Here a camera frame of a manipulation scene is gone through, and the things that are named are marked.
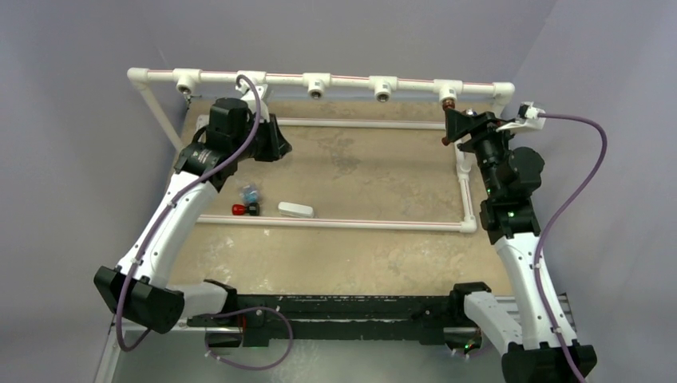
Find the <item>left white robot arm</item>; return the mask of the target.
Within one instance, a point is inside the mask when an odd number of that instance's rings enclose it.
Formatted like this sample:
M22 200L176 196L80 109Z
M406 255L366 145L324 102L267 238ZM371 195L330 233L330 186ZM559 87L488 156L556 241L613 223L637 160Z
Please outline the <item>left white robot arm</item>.
M218 326L231 325L238 305L228 298L230 287L204 281L171 288L169 276L199 216L239 162L274 162L291 150L265 105L257 111L253 101L216 100L208 123L180 151L168 189L140 237L115 267L100 267L93 277L111 312L159 334L181 318L202 314Z

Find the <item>brown faucet with chrome cap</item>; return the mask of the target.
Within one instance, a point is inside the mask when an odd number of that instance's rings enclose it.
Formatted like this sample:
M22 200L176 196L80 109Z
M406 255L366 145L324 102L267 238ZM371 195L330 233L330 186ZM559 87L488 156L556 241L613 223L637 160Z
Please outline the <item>brown faucet with chrome cap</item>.
M441 106L445 115L445 134L450 132L453 136L464 136L470 132L476 123L477 113L473 109L457 109L453 99L444 100Z

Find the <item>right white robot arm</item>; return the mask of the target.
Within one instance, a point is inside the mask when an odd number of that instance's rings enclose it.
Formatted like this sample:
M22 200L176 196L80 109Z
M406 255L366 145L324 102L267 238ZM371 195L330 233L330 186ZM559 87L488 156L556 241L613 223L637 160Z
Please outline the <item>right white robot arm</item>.
M457 324L479 327L500 354L507 382L584 382L597 363L594 347L580 343L567 319L544 259L551 225L540 226L531 200L544 160L532 148L509 145L515 132L542 128L546 116L531 105L512 120L445 108L443 142L476 158L487 193L481 225L508 273L519 318L478 284L455 286L460 296L450 300L448 313Z

